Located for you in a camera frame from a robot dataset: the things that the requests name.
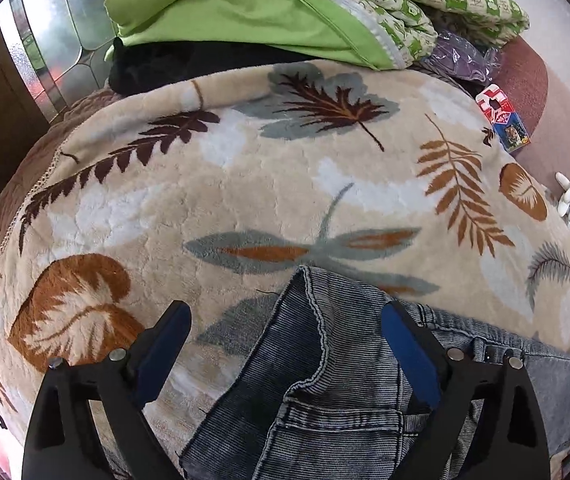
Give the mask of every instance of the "denim fabric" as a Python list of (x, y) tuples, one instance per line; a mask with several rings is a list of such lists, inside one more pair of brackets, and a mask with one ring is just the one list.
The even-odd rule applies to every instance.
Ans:
[[(301, 267), (244, 369), (181, 456), (188, 479), (377, 479), (394, 472), (427, 421), (380, 334), (389, 296), (314, 267)], [(524, 356), (550, 456), (570, 441), (570, 354), (479, 322), (403, 302), (445, 348), (499, 363)], [(454, 478), (482, 401), (468, 418), (442, 478)]]

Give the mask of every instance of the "stained glass window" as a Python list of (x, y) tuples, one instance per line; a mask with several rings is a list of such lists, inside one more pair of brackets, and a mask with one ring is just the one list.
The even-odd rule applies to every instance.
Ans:
[(104, 86), (114, 26), (105, 0), (4, 0), (0, 27), (34, 101), (48, 121)]

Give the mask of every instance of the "black cloth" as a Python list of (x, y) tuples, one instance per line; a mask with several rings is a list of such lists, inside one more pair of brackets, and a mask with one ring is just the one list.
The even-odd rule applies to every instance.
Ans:
[(166, 41), (124, 46), (114, 39), (111, 89), (129, 96), (235, 68), (309, 61), (274, 46), (229, 41)]

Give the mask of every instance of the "orange leaf print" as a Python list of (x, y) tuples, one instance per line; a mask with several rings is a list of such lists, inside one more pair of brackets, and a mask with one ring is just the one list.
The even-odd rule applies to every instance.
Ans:
[(484, 216), (491, 216), (492, 214), (487, 210), (484, 209), (482, 206), (479, 206), (476, 202), (471, 202), (470, 200), (462, 200), (463, 205), (467, 206), (467, 208), (471, 209), (474, 213), (478, 213), (479, 215)]
[(429, 140), (428, 142), (421, 144), (421, 149), (422, 150), (433, 150), (435, 148), (440, 148), (441, 146), (444, 146), (444, 145), (445, 145), (444, 140)]
[(388, 293), (390, 296), (398, 296), (399, 294), (415, 294), (415, 290), (410, 286), (379, 286), (380, 290)]
[(435, 177), (434, 180), (430, 183), (430, 186), (427, 188), (427, 191), (425, 192), (425, 196), (431, 195), (432, 193), (440, 189), (443, 189), (445, 186), (447, 186), (447, 184), (450, 183), (451, 180), (454, 179), (454, 177), (456, 177), (455, 170), (443, 171), (443, 173)]
[(500, 244), (503, 245), (514, 247), (513, 241), (511, 241), (510, 238), (508, 238), (505, 235), (492, 236), (492, 240), (494, 240), (495, 242), (499, 242)]
[(455, 162), (458, 162), (461, 166), (463, 166), (466, 170), (468, 170), (468, 173), (472, 177), (474, 177), (476, 180), (480, 181), (480, 179), (478, 177), (478, 171), (476, 171), (474, 166), (472, 166), (468, 161), (459, 158)]
[(468, 227), (468, 217), (463, 216), (460, 219), (460, 224), (459, 224), (459, 245), (461, 244), (463, 238), (465, 237), (465, 229), (467, 227)]
[(242, 256), (261, 262), (293, 262), (307, 254), (309, 249), (297, 246), (225, 247), (223, 253)]
[(437, 162), (436, 164), (433, 164), (431, 166), (427, 166), (427, 168), (421, 170), (421, 172), (418, 173), (416, 176), (429, 175), (430, 173), (433, 173), (434, 171), (438, 170), (439, 168), (442, 168), (443, 166), (445, 166), (445, 164), (447, 164), (447, 162)]
[(477, 193), (483, 192), (483, 190), (480, 188), (480, 186), (476, 182), (474, 182), (474, 180), (472, 180), (470, 177), (468, 177), (465, 173), (463, 173), (462, 171), (459, 173), (459, 176), (461, 177), (463, 182), (466, 184), (466, 186), (473, 189)]
[(364, 235), (349, 240), (345, 246), (351, 249), (383, 250), (395, 247), (415, 235), (415, 231), (390, 231), (377, 235)]
[(481, 231), (481, 229), (479, 229), (478, 231), (476, 231), (476, 245), (478, 246), (478, 254), (480, 254), (481, 256), (483, 256), (484, 240), (485, 240), (485, 236), (484, 236), (483, 232)]
[(18, 311), (8, 341), (35, 368), (60, 356), (71, 365), (100, 361), (129, 348), (143, 326), (118, 302), (129, 275), (116, 260), (82, 254), (57, 260), (38, 277)]
[(499, 180), (498, 190), (521, 211), (539, 222), (543, 222), (548, 217), (545, 200), (521, 166), (515, 162), (505, 164)]
[(427, 155), (423, 155), (418, 159), (418, 162), (430, 162), (431, 160), (436, 160), (437, 158), (441, 158), (441, 156), (447, 155), (447, 150), (442, 150), (440, 152), (431, 152)]
[(447, 190), (447, 192), (443, 195), (439, 203), (436, 205), (436, 214), (441, 214), (443, 211), (445, 211), (453, 202), (458, 192), (459, 192), (458, 186), (450, 187)]
[(491, 216), (476, 216), (473, 218), (476, 224), (496, 225), (496, 220)]
[(486, 243), (488, 244), (488, 249), (489, 249), (490, 254), (492, 254), (492, 256), (496, 257), (496, 255), (494, 254), (494, 244), (492, 243), (492, 238), (490, 238), (487, 233), (486, 233)]
[(454, 203), (447, 224), (448, 231), (458, 221), (459, 245), (467, 234), (470, 247), (474, 248), (476, 244), (481, 256), (486, 247), (492, 256), (495, 256), (492, 240), (505, 246), (514, 246), (503, 230), (495, 226), (496, 220), (489, 211), (489, 203), (483, 197), (484, 192), (480, 186), (482, 181), (478, 176), (478, 171), (482, 169), (481, 155), (462, 144), (447, 140), (434, 120), (429, 115), (426, 117), (440, 134), (441, 140), (432, 140), (421, 145), (421, 149), (427, 150), (428, 153), (420, 156), (417, 163), (434, 163), (423, 168), (417, 176), (435, 173), (425, 191), (425, 196), (445, 190), (436, 205), (436, 214), (447, 211)]
[(450, 216), (450, 221), (447, 223), (447, 231), (449, 231), (452, 226), (456, 223), (456, 219), (459, 216), (460, 212), (460, 202), (457, 202), (454, 211), (452, 212), (452, 216)]
[(483, 200), (475, 191), (472, 191), (471, 189), (468, 189), (466, 187), (461, 187), (460, 190), (463, 192), (463, 194), (466, 194), (477, 204), (489, 207), (489, 204), (485, 200)]

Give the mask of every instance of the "blanket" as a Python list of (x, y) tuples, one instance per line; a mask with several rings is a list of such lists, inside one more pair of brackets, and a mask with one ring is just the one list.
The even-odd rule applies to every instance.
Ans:
[(105, 0), (105, 6), (126, 46), (262, 43), (379, 70), (428, 56), (437, 38), (432, 20), (497, 46), (529, 26), (513, 0)]
[(0, 247), (2, 417), (23, 440), (48, 358), (127, 348), (180, 299), (193, 328), (144, 412), (177, 460), (299, 264), (570, 349), (570, 231), (472, 99), (246, 68), (116, 102), (56, 150)]
[(120, 96), (114, 94), (109, 88), (92, 92), (74, 103), (63, 119), (53, 124), (49, 131), (31, 147), (16, 173), (0, 193), (0, 246), (16, 211), (50, 165), (51, 158), (60, 143), (76, 126), (118, 99)]

